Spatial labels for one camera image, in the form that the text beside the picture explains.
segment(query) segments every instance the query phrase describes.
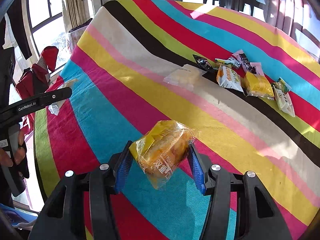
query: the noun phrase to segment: beige curtain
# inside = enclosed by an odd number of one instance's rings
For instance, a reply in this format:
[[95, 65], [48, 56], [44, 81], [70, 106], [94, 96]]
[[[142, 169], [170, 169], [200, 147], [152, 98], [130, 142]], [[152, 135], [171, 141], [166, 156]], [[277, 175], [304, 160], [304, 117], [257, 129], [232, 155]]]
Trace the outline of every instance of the beige curtain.
[[81, 0], [64, 0], [63, 19], [67, 23], [66, 31], [77, 27], [86, 21], [84, 6]]

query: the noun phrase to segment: table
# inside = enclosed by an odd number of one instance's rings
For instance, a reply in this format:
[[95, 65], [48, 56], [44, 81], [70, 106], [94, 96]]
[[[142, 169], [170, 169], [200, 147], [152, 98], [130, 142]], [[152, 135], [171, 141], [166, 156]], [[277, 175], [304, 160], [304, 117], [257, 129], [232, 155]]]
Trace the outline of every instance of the table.
[[[296, 117], [275, 101], [245, 97], [201, 77], [190, 92], [163, 83], [192, 54], [212, 62], [243, 49], [269, 80], [291, 87]], [[114, 0], [100, 8], [57, 83], [77, 78], [58, 116], [36, 113], [35, 159], [44, 200], [67, 170], [88, 172], [159, 120], [199, 130], [195, 144], [229, 172], [255, 171], [277, 203], [293, 239], [320, 206], [320, 67], [282, 31], [212, 5]], [[122, 239], [199, 239], [209, 197], [196, 190], [187, 161], [165, 191], [152, 188], [134, 162], [123, 193], [112, 197]], [[89, 198], [85, 196], [87, 238]], [[231, 196], [227, 239], [233, 239]]]

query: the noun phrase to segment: black stripe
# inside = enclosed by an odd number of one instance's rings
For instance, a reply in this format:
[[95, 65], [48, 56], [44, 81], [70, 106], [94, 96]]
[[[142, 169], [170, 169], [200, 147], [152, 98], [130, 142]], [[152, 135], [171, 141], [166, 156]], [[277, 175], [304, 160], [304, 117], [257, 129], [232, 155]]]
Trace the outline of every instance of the black stripe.
[[36, 155], [36, 133], [35, 132], [33, 133], [33, 155], [34, 155], [34, 159], [35, 159], [36, 175], [37, 175], [37, 179], [38, 179], [40, 193], [41, 193], [43, 202], [45, 203], [47, 201], [48, 197], [47, 197], [47, 194], [44, 191], [42, 178], [41, 178], [41, 175], [40, 175], [40, 170], [39, 170], [39, 165], [38, 165], [38, 160], [37, 160], [37, 155]]
[[[197, 66], [192, 62], [173, 51], [167, 49], [159, 40], [152, 36], [140, 23], [118, 2], [109, 1], [103, 5], [114, 18], [117, 19], [151, 54], [170, 61], [179, 66], [190, 64]], [[214, 74], [206, 73], [205, 78], [217, 83]], [[297, 146], [305, 153], [305, 155], [318, 167], [320, 167], [320, 149], [306, 139], [299, 131], [297, 131], [286, 119], [284, 119], [277, 111], [264, 101], [257, 97], [245, 97], [243, 93], [230, 89], [231, 93], [235, 94], [242, 100], [249, 103], [256, 108], [260, 113], [268, 117], [274, 124], [276, 124]]]

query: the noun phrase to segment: candy wrapper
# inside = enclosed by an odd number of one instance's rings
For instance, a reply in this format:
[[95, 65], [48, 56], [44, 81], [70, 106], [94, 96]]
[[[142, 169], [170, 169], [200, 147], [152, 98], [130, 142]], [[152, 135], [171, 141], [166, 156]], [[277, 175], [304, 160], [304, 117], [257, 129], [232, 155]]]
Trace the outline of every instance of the candy wrapper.
[[275, 91], [275, 99], [277, 101], [279, 109], [285, 112], [286, 114], [295, 117], [290, 95], [283, 93], [280, 89], [277, 89], [275, 86], [273, 87]]
[[240, 76], [232, 69], [221, 66], [217, 74], [217, 82], [223, 88], [232, 88], [243, 93]]
[[195, 132], [173, 120], [159, 121], [130, 145], [130, 152], [155, 189], [162, 189], [188, 155]]
[[193, 91], [193, 85], [204, 73], [204, 70], [186, 64], [166, 76], [163, 82]]
[[257, 75], [265, 76], [260, 62], [250, 62], [250, 65], [255, 68]]
[[235, 69], [239, 69], [241, 67], [241, 62], [236, 59], [236, 56], [234, 54], [232, 54], [232, 56], [229, 57], [228, 60], [233, 61], [233, 67]]
[[197, 55], [193, 54], [193, 57], [195, 58], [196, 63], [198, 64], [198, 66], [208, 72], [215, 72], [216, 70], [218, 70], [219, 68], [216, 66], [212, 66], [209, 62], [208, 59], [204, 58], [204, 57], [200, 57]]
[[278, 81], [272, 83], [272, 85], [285, 94], [291, 91], [291, 87], [282, 78], [279, 78]]
[[[65, 83], [63, 83], [61, 86], [59, 86], [57, 89], [60, 89], [60, 88], [65, 88], [65, 87], [70, 87], [71, 89], [73, 88], [73, 84], [75, 82], [79, 81], [78, 79], [72, 79], [72, 80], [69, 80]], [[61, 106], [63, 105], [63, 103], [66, 101], [66, 99], [64, 100], [61, 100], [61, 101], [58, 101], [58, 102], [55, 102], [55, 103], [52, 103], [51, 105], [48, 106], [48, 109], [50, 111], [51, 114], [54, 114], [54, 115], [58, 115], [59, 114], [59, 111], [60, 111], [60, 108]]]
[[249, 62], [247, 56], [244, 54], [242, 49], [238, 50], [237, 52], [235, 52], [232, 55], [234, 55], [238, 59], [238, 61], [241, 63], [242, 68], [243, 68], [245, 73], [247, 71], [249, 71], [252, 74], [257, 74], [255, 67], [250, 65], [250, 62]]
[[249, 96], [274, 100], [274, 94], [269, 81], [264, 77], [247, 71], [244, 76], [244, 87]]

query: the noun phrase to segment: blue stripe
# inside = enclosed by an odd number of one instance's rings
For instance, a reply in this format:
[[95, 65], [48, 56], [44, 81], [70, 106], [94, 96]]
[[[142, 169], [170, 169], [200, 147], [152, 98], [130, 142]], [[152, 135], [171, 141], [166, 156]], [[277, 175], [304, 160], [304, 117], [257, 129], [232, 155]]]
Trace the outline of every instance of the blue stripe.
[[189, 18], [166, 0], [152, 1], [166, 15], [197, 35], [233, 53], [243, 49], [251, 62], [262, 63], [263, 71], [266, 75], [275, 81], [282, 77], [292, 87], [294, 93], [320, 110], [320, 91], [288, 69], [282, 62], [269, 57], [262, 49], [225, 30]]
[[[79, 126], [100, 163], [108, 162], [113, 153], [121, 152], [129, 139], [136, 140], [142, 136], [78, 65], [70, 60], [61, 76], [64, 81], [79, 79], [74, 84], [70, 102]], [[167, 238], [199, 239], [210, 197], [203, 197], [194, 181], [181, 169], [174, 172], [165, 191], [157, 191], [133, 162], [122, 191]], [[230, 215], [229, 231], [234, 234], [235, 212], [231, 210]]]

